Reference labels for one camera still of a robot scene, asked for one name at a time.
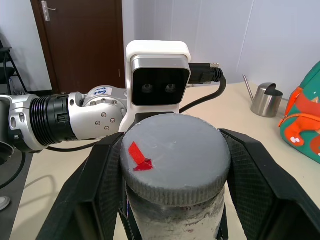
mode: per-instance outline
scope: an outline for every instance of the table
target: table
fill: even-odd
[[[251,84],[253,91],[257,86]],[[188,88],[181,106],[211,94],[218,86]],[[290,173],[320,207],[320,164],[287,145],[280,136],[278,122],[283,116],[286,101],[282,101],[274,118],[264,118],[250,111],[251,100],[244,83],[228,84],[222,96],[189,109],[186,114],[201,118],[216,128],[225,128],[247,134],[262,142],[275,161]],[[91,141],[63,142],[58,148],[74,148]],[[10,240],[34,240],[48,216],[63,184],[83,163],[90,153],[85,149],[72,153],[43,151],[35,154],[26,180],[20,207]],[[226,188],[229,239],[245,240],[246,237]],[[115,240],[122,240],[123,227],[118,221]]]

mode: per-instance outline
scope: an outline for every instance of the gray floor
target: gray floor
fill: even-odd
[[[11,200],[9,206],[0,211],[0,240],[8,240],[10,238],[22,193],[25,188],[32,157],[32,154],[27,153],[25,164],[20,175],[18,175],[18,177],[8,186],[0,189],[0,196],[9,197]],[[21,159],[21,152],[16,150],[9,161],[0,166],[0,185],[5,183],[16,173],[20,166]]]

